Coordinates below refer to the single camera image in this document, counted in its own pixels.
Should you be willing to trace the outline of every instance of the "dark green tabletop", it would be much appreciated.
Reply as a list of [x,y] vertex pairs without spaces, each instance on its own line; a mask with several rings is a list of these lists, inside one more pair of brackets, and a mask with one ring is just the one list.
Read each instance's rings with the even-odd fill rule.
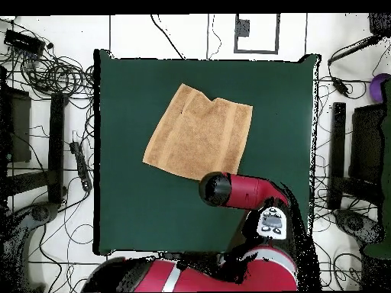
[[198,182],[142,163],[148,141],[181,83],[211,100],[253,106],[238,173],[290,187],[307,226],[316,55],[301,63],[116,60],[104,50],[99,56],[101,149],[95,170],[100,171],[100,210],[95,208],[95,243],[100,253],[221,252],[241,220],[243,211],[204,204]]

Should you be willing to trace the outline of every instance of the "floor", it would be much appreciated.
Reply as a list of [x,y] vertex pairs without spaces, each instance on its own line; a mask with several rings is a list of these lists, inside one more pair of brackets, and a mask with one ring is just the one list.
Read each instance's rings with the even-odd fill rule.
[[[319,78],[328,76],[327,59],[338,49],[354,43],[364,37],[370,36],[367,14],[281,14],[280,15],[280,47],[277,55],[256,53],[234,53],[234,14],[191,14],[191,15],[161,15],[154,16],[156,23],[170,36],[178,52],[185,58],[205,60],[245,59],[245,60],[286,60],[297,61],[305,53],[317,53],[322,55],[322,63],[319,69]],[[273,42],[276,20],[269,15],[241,14],[240,19],[250,19],[251,36],[248,42],[238,43],[238,48],[246,50],[274,50]],[[84,70],[93,64],[92,52],[94,49],[110,50],[115,57],[155,57],[159,59],[177,58],[178,53],[164,37],[163,33],[153,24],[149,15],[116,15],[116,16],[49,16],[49,17],[18,17],[15,23],[27,28],[42,37],[47,38],[54,45],[54,53],[57,56],[68,56],[77,60]],[[10,24],[0,21],[0,32],[6,31]],[[263,48],[257,48],[262,39]],[[331,73],[340,79],[371,80],[372,71],[379,61],[382,53],[389,46],[388,42],[381,42],[375,47],[361,50],[348,58],[337,61],[332,65]],[[0,53],[4,53],[6,47],[0,44]],[[389,65],[389,52],[384,55],[376,68],[376,74],[381,72],[391,73]],[[20,75],[14,75],[14,87],[22,89]],[[323,180],[327,177],[328,164],[328,140],[330,113],[333,102],[343,101],[347,104],[347,133],[351,129],[351,115],[355,107],[371,104],[369,94],[353,100],[346,99],[333,92],[330,82],[322,82],[319,88],[319,97],[323,112],[319,117],[316,158],[316,175]],[[33,99],[38,97],[28,88]],[[351,86],[351,97],[359,97],[364,86],[354,83]],[[77,100],[79,107],[86,106],[86,100]],[[43,130],[48,132],[50,104],[47,101],[33,101],[31,109],[31,134],[43,136]],[[82,136],[86,110],[69,105],[66,109],[65,141],[70,142],[77,136]],[[347,135],[345,149],[345,170],[349,164],[350,135]],[[44,137],[31,137],[31,146],[36,150],[40,162],[47,167],[48,140]],[[93,138],[90,144],[85,145],[85,155],[88,159],[94,152]],[[19,168],[39,168],[37,160],[32,158],[29,163],[15,163]],[[64,152],[64,183],[68,184],[77,177],[74,156]],[[28,172],[15,169],[14,173]],[[320,196],[325,194],[323,184],[317,182]],[[36,201],[44,201],[45,188],[39,188],[10,197],[8,205],[14,205],[15,210],[30,204],[38,195]],[[77,202],[84,195],[78,179],[69,185],[68,205]],[[347,207],[351,200],[344,199],[343,206]],[[355,205],[366,212],[368,203],[360,201]],[[327,211],[317,208],[318,215]],[[376,209],[370,209],[369,217],[376,220]],[[45,282],[49,291],[70,292],[80,291],[83,281],[96,268],[98,264],[106,260],[104,256],[96,256],[92,253],[92,219],[93,219],[93,191],[78,208],[73,207],[47,225],[44,252],[62,263],[62,271],[59,278],[59,266],[51,263],[37,249],[43,235],[43,228],[39,228],[33,235],[30,245],[30,274],[34,282]],[[353,253],[360,256],[358,246],[352,237],[342,233],[335,224],[333,217],[318,218],[314,223],[314,241],[321,263],[322,280],[324,290],[341,290],[334,273],[331,271],[330,262],[334,261],[341,253]],[[137,252],[113,252],[108,258],[116,256],[143,257],[152,253]],[[338,281],[344,290],[357,290],[356,277],[360,276],[360,262],[352,256],[341,256],[336,262],[341,270],[338,273]]]

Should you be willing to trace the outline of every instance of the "black border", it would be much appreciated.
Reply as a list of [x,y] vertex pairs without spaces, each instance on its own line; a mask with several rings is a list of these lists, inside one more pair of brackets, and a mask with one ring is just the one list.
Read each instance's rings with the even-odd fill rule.
[[94,90],[94,132],[95,132],[95,147],[98,152],[94,154],[94,240],[92,241],[92,251],[96,255],[101,255],[99,252],[100,244],[100,217],[101,217],[101,187],[100,187],[100,162],[101,162],[101,115],[100,115],[100,103],[101,103],[101,57],[100,50],[94,50],[94,72],[93,72],[93,90]]
[[276,24],[276,38],[274,44],[274,50],[239,50],[238,49],[238,29],[237,25],[239,22],[239,14],[235,15],[235,39],[234,39],[234,53],[235,54],[273,54],[278,55],[278,50],[280,48],[280,15],[276,14],[277,24]]

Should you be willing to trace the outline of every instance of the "electrical cord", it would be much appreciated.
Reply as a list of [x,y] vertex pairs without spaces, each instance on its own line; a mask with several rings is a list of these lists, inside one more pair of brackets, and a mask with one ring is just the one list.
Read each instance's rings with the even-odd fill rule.
[[[38,99],[31,98],[33,101],[49,101],[50,98],[45,98],[45,96],[50,96],[51,93],[57,93],[62,92],[66,93],[69,97],[69,103],[81,110],[86,111],[86,122],[84,123],[84,132],[83,136],[81,137],[81,143],[80,143],[80,149],[82,147],[83,142],[86,140],[89,143],[89,149],[93,150],[90,142],[90,138],[94,137],[94,126],[93,126],[93,118],[94,113],[92,110],[93,105],[93,66],[90,66],[86,69],[86,71],[83,70],[81,64],[77,62],[76,60],[73,60],[66,56],[57,57],[54,54],[54,48],[53,44],[46,38],[40,37],[36,33],[29,31],[27,28],[24,28],[18,24],[16,24],[20,28],[23,29],[21,32],[23,33],[30,33],[33,35],[33,37],[40,39],[44,41],[47,46],[44,48],[44,55],[40,57],[38,60],[31,60],[27,57],[23,57],[22,53],[19,53],[18,51],[15,51],[13,47],[9,47],[6,54],[0,55],[0,64],[11,64],[11,71],[8,74],[8,78],[12,76],[12,82],[18,82],[21,84],[21,88],[24,90],[23,85],[27,85],[31,88],[32,92],[35,94],[35,96],[38,97]],[[20,73],[23,82],[14,80],[14,74]],[[73,101],[75,100],[87,100],[87,105],[77,105]],[[29,136],[32,137],[44,137],[48,138],[47,133],[44,130],[44,127],[42,125],[32,127],[31,129],[40,128],[44,134],[44,136],[36,135],[36,134],[29,134]],[[45,169],[42,166],[42,163],[40,162],[37,153],[35,152],[35,149],[25,140],[20,138],[18,135],[15,135],[20,140],[24,141],[29,145],[29,147],[33,150],[35,157],[37,158],[37,162],[40,166],[40,170],[44,172],[45,176],[47,177],[45,173]],[[64,169],[69,171],[77,171],[77,169]],[[77,209],[81,205],[83,201],[85,201],[89,197],[89,193],[86,193],[82,199],[80,199],[76,203],[69,204],[68,203],[68,197],[69,197],[69,186],[72,180],[68,184],[68,190],[67,190],[67,196],[66,196],[66,205],[64,208],[59,209],[58,213],[61,213],[64,211],[64,224],[60,226],[54,233],[52,233],[46,240],[45,234],[47,231],[46,225],[44,227],[44,235],[40,239],[40,244],[38,248],[36,248],[29,256],[31,256],[36,250],[40,250],[42,255],[49,259],[49,262],[33,262],[28,261],[31,263],[48,263],[48,264],[55,264],[60,267],[60,273],[55,278],[53,283],[50,286],[49,292],[52,292],[53,287],[55,286],[56,282],[58,281],[63,269],[60,262],[55,261],[54,259],[47,256],[47,254],[43,251],[42,246],[51,238],[53,235],[55,235],[62,227],[66,228],[66,223],[73,217],[73,215],[76,213]],[[44,195],[46,192],[38,195],[32,203],[27,206],[26,208],[29,208],[40,196]],[[75,210],[72,212],[72,214],[66,219],[66,211],[72,207],[76,206]],[[80,242],[76,242],[74,239],[72,239],[72,235],[70,235],[69,241],[73,241],[78,244],[82,244]],[[71,278],[74,272],[74,265],[91,265],[90,263],[82,263],[82,262],[69,262],[69,259],[67,258],[68,262],[65,263],[67,265],[67,271],[66,271],[66,281],[57,288],[54,292],[59,291],[66,283],[69,285],[70,292],[75,292],[76,286],[82,282],[82,280],[79,280],[76,285],[72,286],[70,284]]]
[[[331,55],[330,60],[331,60],[332,58],[334,58],[334,55],[335,55],[335,54],[341,52],[342,50],[345,50],[345,49],[347,49],[347,48],[349,48],[349,47],[355,46],[355,45],[357,45],[358,43],[364,42],[364,41],[370,39],[371,37],[372,37],[372,36],[366,37],[366,38],[364,38],[364,39],[362,39],[362,40],[357,41],[356,43],[353,43],[353,44],[351,44],[351,45],[347,45],[347,46],[345,46],[345,47],[342,47],[341,49],[335,51],[335,52]],[[363,92],[361,95],[359,95],[359,96],[357,96],[357,97],[350,97],[349,94],[351,94],[351,93],[353,92],[353,86],[351,85],[351,87],[352,87],[351,93],[349,93],[347,90],[341,89],[341,88],[344,87],[344,85],[346,85],[346,84],[348,84],[348,83],[346,83],[345,80],[342,80],[342,79],[339,79],[339,78],[337,78],[337,77],[334,77],[334,76],[331,74],[331,67],[330,67],[330,66],[331,66],[331,64],[329,63],[329,64],[328,64],[328,76],[331,78],[331,80],[332,80],[332,82],[333,82],[335,88],[336,88],[342,95],[344,95],[344,96],[346,96],[347,98],[352,99],[352,100],[357,100],[357,99],[362,98],[362,97],[365,96],[365,94],[367,93],[367,83],[370,83],[370,82],[368,82],[368,81],[363,81],[363,80],[352,80],[352,81],[350,81],[350,82],[359,82],[359,83],[364,84],[364,92]]]
[[390,51],[391,50],[391,44],[386,48],[386,50],[383,52],[382,56],[379,58],[379,62],[377,62],[375,68],[373,69],[372,71],[372,76],[375,77],[375,71],[376,69],[379,67],[379,64],[383,58],[383,56],[386,54],[387,51]]
[[166,32],[156,23],[156,21],[153,19],[153,15],[150,15],[150,19],[152,19],[152,22],[153,24],[164,34],[164,36],[166,36],[166,39],[170,42],[171,46],[173,47],[173,49],[178,53],[179,57],[182,59],[182,60],[185,60],[186,58],[177,50],[177,48],[175,47],[175,45],[173,44],[173,42],[171,41],[171,39],[168,37],[168,35],[166,34]]
[[[326,80],[326,78],[329,78],[329,77],[330,76],[320,78],[319,81],[330,82],[330,81]],[[361,81],[361,80],[353,80],[353,81],[354,82],[365,82],[365,81]],[[317,126],[320,126],[320,119],[321,119],[322,114],[325,113],[325,106],[326,106],[327,101],[329,99],[329,95],[332,92],[335,92],[336,90],[333,90],[332,92],[330,92],[327,85],[319,85],[318,88],[319,89],[324,88],[326,90],[325,95],[318,94],[318,101],[320,104],[320,109],[318,111],[318,116],[317,116]],[[324,131],[328,134],[330,133],[330,130],[325,129],[325,127],[322,127],[322,126],[319,127],[318,131]],[[329,143],[329,140],[326,141],[325,143],[317,146],[317,149],[324,146],[326,143]],[[321,219],[328,223],[326,228],[323,228],[321,230],[313,230],[313,233],[319,234],[321,232],[326,231],[328,228],[330,228],[331,225],[336,224],[336,223],[331,219],[331,216],[333,216],[332,211],[330,211],[326,208],[326,205],[327,205],[327,201],[325,200],[326,195],[321,195],[322,192],[330,191],[327,183],[325,182],[326,180],[328,180],[328,176],[326,173],[327,165],[325,165],[326,161],[325,161],[325,158],[323,156],[321,156],[318,151],[315,154],[315,158],[316,157],[320,158],[322,160],[322,163],[320,163],[321,165],[319,165],[319,163],[315,164],[315,167],[317,168],[317,173],[315,174],[315,185],[316,185],[315,191],[316,191],[317,196],[315,196],[314,223],[321,220]],[[321,175],[318,174],[318,169],[322,170]],[[347,207],[347,209],[349,209],[349,210],[356,211],[356,212],[357,211],[365,211],[363,214],[367,214],[367,213],[369,213],[369,211],[371,209],[376,209],[376,207],[371,207],[371,204],[369,204],[369,206],[367,208],[355,208],[355,206],[360,202],[359,199],[357,199],[356,197],[350,196],[350,195],[342,195],[342,196],[343,196],[343,198],[350,198],[353,200],[349,204],[349,206]],[[323,247],[321,247],[315,241],[314,241],[314,244],[327,256],[327,259],[328,259],[327,262],[320,262],[319,263],[320,266],[327,264],[327,267],[328,267],[327,269],[323,269],[321,267],[320,268],[321,272],[329,272],[330,273],[330,278],[327,281],[322,279],[322,287],[323,288],[328,288],[328,289],[334,291],[334,289],[330,286],[333,281],[333,278],[336,281],[336,285],[340,290],[344,290],[344,288],[342,287],[341,281],[347,281],[347,279],[352,280],[353,282],[357,283],[360,287],[362,287],[363,283],[360,281],[360,271],[357,271],[356,269],[353,269],[351,267],[348,270],[342,270],[337,266],[337,261],[342,256],[350,256],[350,257],[354,257],[358,260],[360,260],[360,257],[354,255],[353,253],[340,253],[340,254],[336,255],[333,260]]]
[[53,289],[53,286],[54,284],[56,283],[56,281],[58,280],[58,278],[60,277],[61,273],[63,272],[63,267],[57,262],[55,261],[54,259],[50,258],[48,255],[46,255],[46,253],[44,252],[44,250],[42,249],[42,241],[44,240],[44,237],[45,237],[45,234],[46,234],[46,224],[44,225],[44,234],[42,235],[41,239],[40,239],[40,244],[39,244],[39,249],[40,249],[40,252],[43,256],[45,256],[47,259],[49,259],[51,262],[54,262],[56,263],[59,267],[60,267],[60,272],[58,273],[57,277],[55,278],[55,280],[53,281],[52,285],[50,286],[49,288],[49,291],[48,293],[50,293]]
[[215,33],[214,25],[215,25],[215,14],[213,15],[213,20],[212,20],[212,33],[218,38],[218,41],[220,42],[220,44],[218,45],[217,51],[214,52],[214,53],[209,57],[209,59],[211,59],[213,55],[215,55],[215,54],[218,53],[218,51],[220,50],[220,47],[221,47],[221,45],[222,45],[222,42],[221,42],[220,37]]

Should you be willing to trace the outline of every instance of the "tan towel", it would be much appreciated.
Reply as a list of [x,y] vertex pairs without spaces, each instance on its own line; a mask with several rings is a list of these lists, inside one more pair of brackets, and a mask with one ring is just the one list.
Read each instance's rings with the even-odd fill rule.
[[206,96],[182,84],[160,119],[143,162],[188,179],[236,174],[253,108]]

